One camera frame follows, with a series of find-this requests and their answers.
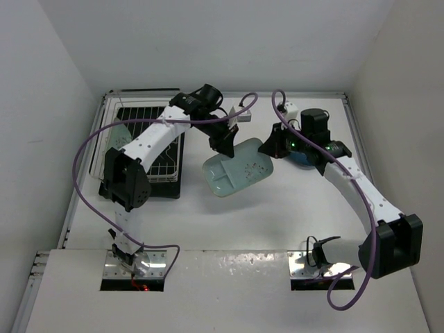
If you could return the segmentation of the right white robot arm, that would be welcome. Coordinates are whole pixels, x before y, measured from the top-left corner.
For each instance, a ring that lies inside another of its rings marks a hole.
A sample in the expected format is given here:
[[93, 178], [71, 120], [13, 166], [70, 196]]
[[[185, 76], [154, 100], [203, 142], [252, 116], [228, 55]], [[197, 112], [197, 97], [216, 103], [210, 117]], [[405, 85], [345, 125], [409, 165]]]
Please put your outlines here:
[[317, 108], [300, 114], [295, 129], [294, 113], [277, 108], [279, 122], [258, 151], [275, 159], [299, 153], [345, 198], [366, 231], [363, 241], [332, 236], [314, 243], [309, 263], [323, 268], [346, 262], [370, 273], [373, 279], [416, 265], [420, 261], [423, 224], [415, 214], [406, 215], [389, 203], [364, 175], [341, 141], [331, 138], [329, 114]]

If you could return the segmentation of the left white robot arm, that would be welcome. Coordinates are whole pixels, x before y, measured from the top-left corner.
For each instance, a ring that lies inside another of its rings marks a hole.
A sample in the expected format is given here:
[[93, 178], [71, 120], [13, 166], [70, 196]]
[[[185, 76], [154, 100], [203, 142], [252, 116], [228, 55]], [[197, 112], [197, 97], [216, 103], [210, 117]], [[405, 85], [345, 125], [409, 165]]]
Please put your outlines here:
[[213, 151], [234, 157], [238, 126], [212, 114], [222, 102], [223, 94], [209, 84], [190, 94], [179, 93], [136, 139], [119, 150], [107, 151], [102, 184], [105, 197], [124, 209], [124, 213], [115, 212], [123, 234], [134, 225], [131, 211], [141, 207], [151, 194], [148, 170], [177, 137], [195, 127], [209, 137]]

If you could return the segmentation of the light green plate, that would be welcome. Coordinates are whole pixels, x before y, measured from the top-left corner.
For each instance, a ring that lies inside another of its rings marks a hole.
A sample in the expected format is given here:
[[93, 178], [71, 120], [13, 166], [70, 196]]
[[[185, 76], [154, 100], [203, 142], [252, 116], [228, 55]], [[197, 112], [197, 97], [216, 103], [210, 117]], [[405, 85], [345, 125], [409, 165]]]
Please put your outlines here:
[[230, 196], [273, 173], [272, 159], [258, 151], [262, 144], [260, 139], [250, 138], [234, 146], [233, 158], [219, 153], [203, 163], [205, 181], [215, 196]]
[[105, 153], [107, 153], [110, 149], [115, 149], [120, 151], [126, 144], [131, 143], [133, 137], [131, 132], [126, 127], [125, 124], [120, 124], [118, 126], [113, 126], [110, 129], [107, 146], [105, 148]]

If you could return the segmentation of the dark blue leaf dish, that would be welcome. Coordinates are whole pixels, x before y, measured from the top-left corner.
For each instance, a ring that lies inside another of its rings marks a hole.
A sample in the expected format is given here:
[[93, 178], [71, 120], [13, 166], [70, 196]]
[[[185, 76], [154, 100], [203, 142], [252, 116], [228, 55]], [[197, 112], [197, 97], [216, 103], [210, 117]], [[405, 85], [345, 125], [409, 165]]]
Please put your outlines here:
[[314, 165], [307, 159], [304, 153], [300, 152], [290, 152], [288, 159], [290, 162], [294, 163], [297, 167], [313, 169]]

